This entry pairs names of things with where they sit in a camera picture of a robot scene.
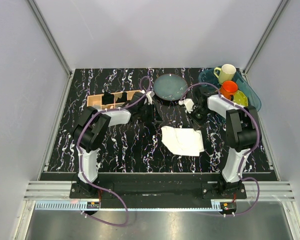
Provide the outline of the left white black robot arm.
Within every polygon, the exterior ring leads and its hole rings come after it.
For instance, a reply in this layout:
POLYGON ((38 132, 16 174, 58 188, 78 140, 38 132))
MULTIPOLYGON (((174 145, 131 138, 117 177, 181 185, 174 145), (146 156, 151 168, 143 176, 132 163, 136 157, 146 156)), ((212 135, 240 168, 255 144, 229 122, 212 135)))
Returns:
POLYGON ((76 183, 80 187, 80 192, 87 198, 93 198, 98 193, 98 186, 94 183, 98 178, 97 149, 105 139, 108 128, 136 120, 146 123, 163 121, 154 103, 142 100, 130 106, 131 103, 127 101, 117 108, 103 110, 88 106, 74 125, 72 137, 79 157, 76 183))

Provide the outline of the white underwear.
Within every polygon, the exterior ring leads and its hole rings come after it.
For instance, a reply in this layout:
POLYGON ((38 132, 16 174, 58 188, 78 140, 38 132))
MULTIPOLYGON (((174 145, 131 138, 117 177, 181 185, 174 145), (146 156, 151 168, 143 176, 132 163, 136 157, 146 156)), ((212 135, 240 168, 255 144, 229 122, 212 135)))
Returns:
POLYGON ((163 126, 161 132, 162 143, 174 155, 199 157, 205 151, 200 130, 163 126))

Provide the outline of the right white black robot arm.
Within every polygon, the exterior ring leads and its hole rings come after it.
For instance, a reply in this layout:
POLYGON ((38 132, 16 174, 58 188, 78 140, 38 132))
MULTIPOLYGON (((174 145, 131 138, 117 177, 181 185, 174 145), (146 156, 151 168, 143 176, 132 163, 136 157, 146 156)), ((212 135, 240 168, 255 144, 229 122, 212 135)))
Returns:
POLYGON ((229 151, 214 192, 222 198, 230 198, 243 188, 245 162, 261 140, 258 112, 254 106, 239 105, 216 92, 208 93, 203 87, 195 89, 193 96, 186 110, 194 127, 202 128, 208 114, 215 113, 225 119, 224 142, 229 151))

